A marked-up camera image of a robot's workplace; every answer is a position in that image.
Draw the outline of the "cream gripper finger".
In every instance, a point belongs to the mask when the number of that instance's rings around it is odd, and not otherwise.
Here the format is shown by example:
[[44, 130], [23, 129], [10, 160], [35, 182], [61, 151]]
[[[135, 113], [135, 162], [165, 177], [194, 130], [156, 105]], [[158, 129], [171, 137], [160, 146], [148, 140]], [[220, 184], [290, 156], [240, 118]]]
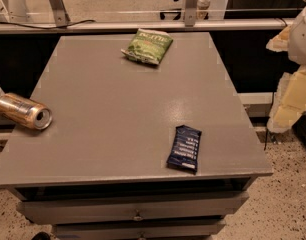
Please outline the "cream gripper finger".
[[306, 113], [306, 66], [293, 73], [284, 73], [279, 81], [267, 128], [272, 133], [291, 129]]
[[268, 41], [266, 48], [274, 52], [287, 51], [289, 46], [290, 29], [290, 26], [285, 27], [279, 34]]

